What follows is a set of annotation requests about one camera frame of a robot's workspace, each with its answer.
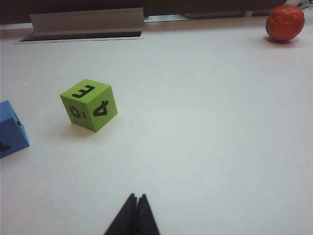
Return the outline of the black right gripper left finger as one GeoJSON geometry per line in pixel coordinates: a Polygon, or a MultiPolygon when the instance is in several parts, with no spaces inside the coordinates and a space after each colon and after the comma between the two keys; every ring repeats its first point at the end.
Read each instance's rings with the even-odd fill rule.
{"type": "Polygon", "coordinates": [[[132,235],[137,197],[132,193],[105,231],[105,235],[132,235]]]}

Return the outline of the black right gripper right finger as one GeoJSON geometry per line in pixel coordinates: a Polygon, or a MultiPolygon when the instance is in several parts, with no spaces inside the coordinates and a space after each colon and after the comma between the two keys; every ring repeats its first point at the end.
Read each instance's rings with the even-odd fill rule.
{"type": "Polygon", "coordinates": [[[137,206],[137,234],[160,235],[153,212],[145,194],[143,194],[137,206]]]}

